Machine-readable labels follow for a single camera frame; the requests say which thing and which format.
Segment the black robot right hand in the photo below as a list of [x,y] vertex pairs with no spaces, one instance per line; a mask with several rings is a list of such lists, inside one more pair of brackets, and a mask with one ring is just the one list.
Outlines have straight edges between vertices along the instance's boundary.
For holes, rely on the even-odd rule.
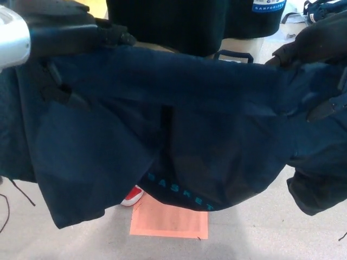
[[[294,42],[277,49],[265,64],[291,68],[299,64],[338,62],[346,57],[346,11],[334,14],[305,29]],[[346,69],[337,85],[340,95],[309,111],[306,120],[314,122],[346,109]]]

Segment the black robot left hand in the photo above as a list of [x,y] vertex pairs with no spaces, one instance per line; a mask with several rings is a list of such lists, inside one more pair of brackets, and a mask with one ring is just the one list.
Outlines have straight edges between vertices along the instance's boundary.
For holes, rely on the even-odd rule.
[[127,27],[96,18],[76,1],[10,1],[30,32],[27,69],[44,101],[90,110],[90,102],[65,84],[52,56],[82,54],[98,47],[132,46],[136,39]]

